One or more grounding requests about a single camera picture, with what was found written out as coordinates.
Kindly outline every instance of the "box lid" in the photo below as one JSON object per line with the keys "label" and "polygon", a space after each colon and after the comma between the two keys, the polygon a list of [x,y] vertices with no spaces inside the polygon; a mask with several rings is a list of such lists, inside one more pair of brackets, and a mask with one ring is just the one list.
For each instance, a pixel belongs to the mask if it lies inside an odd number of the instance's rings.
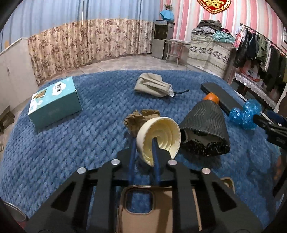
{"label": "box lid", "polygon": [[72,77],[65,78],[51,86],[43,88],[32,95],[28,115],[75,91],[76,89]]}

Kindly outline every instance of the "black cone-shaped object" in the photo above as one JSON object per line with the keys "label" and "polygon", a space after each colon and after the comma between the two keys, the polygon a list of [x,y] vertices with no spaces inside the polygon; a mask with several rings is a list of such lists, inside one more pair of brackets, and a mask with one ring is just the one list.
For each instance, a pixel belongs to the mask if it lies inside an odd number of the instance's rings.
{"label": "black cone-shaped object", "polygon": [[229,136],[218,104],[202,100],[179,124],[181,147],[198,154],[216,156],[230,151]]}

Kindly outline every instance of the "pink striped wall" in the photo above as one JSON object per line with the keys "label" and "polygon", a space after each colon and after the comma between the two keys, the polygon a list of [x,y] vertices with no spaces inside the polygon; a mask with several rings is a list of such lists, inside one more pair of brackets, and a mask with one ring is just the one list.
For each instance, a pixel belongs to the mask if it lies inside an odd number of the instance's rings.
{"label": "pink striped wall", "polygon": [[174,14],[173,38],[190,40],[191,31],[202,19],[219,20],[222,27],[232,35],[244,23],[267,36],[278,46],[283,43],[283,24],[265,0],[231,0],[230,7],[218,14],[211,14],[199,5],[197,0],[161,0],[164,4],[172,4]]}

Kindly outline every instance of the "silver screw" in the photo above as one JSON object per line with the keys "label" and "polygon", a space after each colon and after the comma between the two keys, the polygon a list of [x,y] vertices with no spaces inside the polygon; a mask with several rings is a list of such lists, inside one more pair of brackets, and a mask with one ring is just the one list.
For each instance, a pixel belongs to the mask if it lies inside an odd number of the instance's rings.
{"label": "silver screw", "polygon": [[120,164],[120,160],[119,159],[113,159],[110,163],[112,165],[118,165],[118,164]]}
{"label": "silver screw", "polygon": [[174,159],[170,159],[169,161],[167,161],[167,163],[168,163],[169,165],[173,166],[173,165],[176,165],[176,164],[177,164],[177,161],[174,160]]}
{"label": "silver screw", "polygon": [[208,175],[210,173],[210,169],[209,168],[203,168],[201,171],[205,175]]}
{"label": "silver screw", "polygon": [[87,170],[87,169],[81,167],[81,168],[78,168],[77,172],[78,172],[79,174],[84,174],[84,173],[86,172],[86,170]]}

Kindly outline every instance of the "clothing rack pole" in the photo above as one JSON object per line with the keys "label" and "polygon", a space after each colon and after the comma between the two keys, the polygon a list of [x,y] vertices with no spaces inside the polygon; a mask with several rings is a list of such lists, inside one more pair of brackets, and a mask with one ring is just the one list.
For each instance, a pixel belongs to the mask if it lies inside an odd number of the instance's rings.
{"label": "clothing rack pole", "polygon": [[[253,28],[251,28],[251,27],[249,27],[249,26],[247,26],[247,25],[245,25],[245,24],[242,24],[242,23],[241,23],[240,25],[243,25],[243,26],[245,26],[246,28],[249,28],[250,30],[252,30],[252,31],[254,31],[254,32],[256,32],[256,33],[262,35],[260,32],[254,30]],[[270,41],[273,45],[275,45],[285,56],[287,56],[287,54],[286,54],[282,49],[280,49],[274,42],[272,42],[271,40],[269,40],[266,36],[264,36],[264,37],[265,37],[266,40]]]}

